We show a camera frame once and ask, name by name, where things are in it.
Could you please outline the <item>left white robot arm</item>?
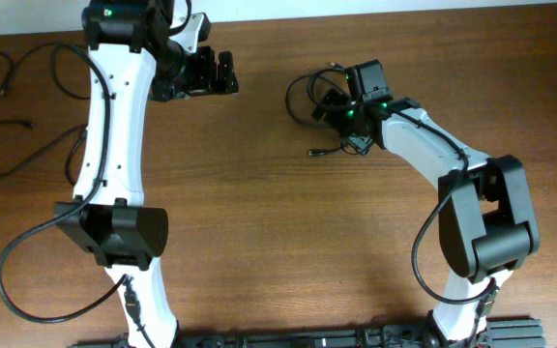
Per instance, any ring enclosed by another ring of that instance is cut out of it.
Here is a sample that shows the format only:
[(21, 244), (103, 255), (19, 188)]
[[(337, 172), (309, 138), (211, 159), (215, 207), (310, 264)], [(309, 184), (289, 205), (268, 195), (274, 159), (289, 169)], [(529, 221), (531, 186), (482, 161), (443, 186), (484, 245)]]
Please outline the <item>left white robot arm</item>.
[(178, 322), (161, 274), (167, 212), (144, 204), (146, 106), (238, 93), (233, 57), (205, 45), (206, 14), (179, 16), (171, 1), (93, 1), (82, 26), (97, 71), (73, 199), (88, 203), (58, 226), (116, 283), (129, 327), (125, 346), (173, 347)]

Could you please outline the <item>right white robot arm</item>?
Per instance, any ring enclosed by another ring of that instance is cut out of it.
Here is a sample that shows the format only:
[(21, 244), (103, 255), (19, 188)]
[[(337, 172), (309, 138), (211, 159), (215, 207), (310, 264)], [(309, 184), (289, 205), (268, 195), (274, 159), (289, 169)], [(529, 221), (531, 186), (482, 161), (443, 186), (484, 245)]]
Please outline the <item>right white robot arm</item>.
[[(529, 185), (521, 161), (492, 157), (438, 126), (408, 97), (397, 99), (382, 64), (338, 64), (308, 77), (313, 117), (339, 132), (342, 146), (363, 155), (372, 146), (417, 170), (438, 202), (417, 233), (411, 268), (437, 304), (422, 324), (388, 325), (385, 347), (543, 347), (537, 319), (488, 320), (502, 285), (540, 247)], [(443, 293), (425, 282), (418, 263), (425, 232), (439, 224), (450, 268)]]

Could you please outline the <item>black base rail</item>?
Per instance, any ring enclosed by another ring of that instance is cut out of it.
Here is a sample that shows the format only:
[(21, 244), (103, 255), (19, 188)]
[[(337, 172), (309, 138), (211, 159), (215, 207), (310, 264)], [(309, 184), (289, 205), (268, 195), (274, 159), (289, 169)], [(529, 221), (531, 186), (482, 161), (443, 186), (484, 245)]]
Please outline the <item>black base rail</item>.
[(494, 320), (479, 333), (450, 341), (423, 325), (388, 325), (345, 331), (317, 331), (281, 334), (178, 335), (175, 348), (401, 348), (401, 347), (483, 347), (545, 348), (539, 319)]

